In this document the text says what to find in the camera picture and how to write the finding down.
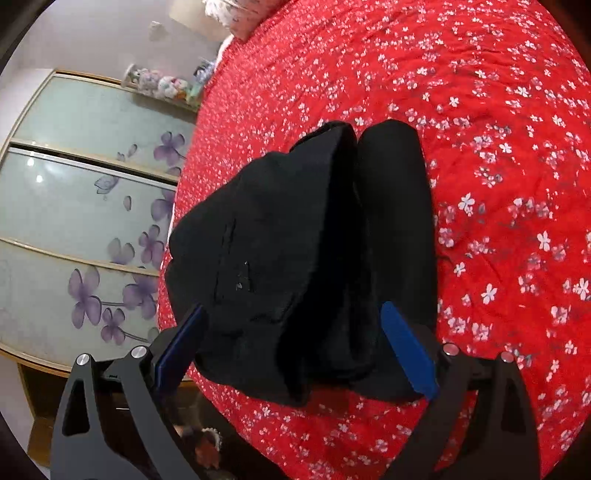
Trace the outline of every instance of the floral bedspread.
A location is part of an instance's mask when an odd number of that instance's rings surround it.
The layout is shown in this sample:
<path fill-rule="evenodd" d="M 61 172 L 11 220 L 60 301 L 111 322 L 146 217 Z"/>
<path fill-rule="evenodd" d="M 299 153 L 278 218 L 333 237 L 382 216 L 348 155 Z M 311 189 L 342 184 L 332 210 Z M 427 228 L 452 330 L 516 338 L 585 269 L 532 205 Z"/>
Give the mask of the floral bedspread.
<path fill-rule="evenodd" d="M 387 118 L 416 127 L 433 192 L 438 337 L 475 355 L 515 354 L 546 474 L 591 406 L 590 81 L 536 1 L 292 0 L 226 50 L 174 221 L 253 158 L 326 121 L 357 133 Z M 162 280 L 159 319 L 174 324 Z M 244 438 L 302 480 L 379 478 L 425 408 L 318 391 L 294 409 L 190 375 Z"/>

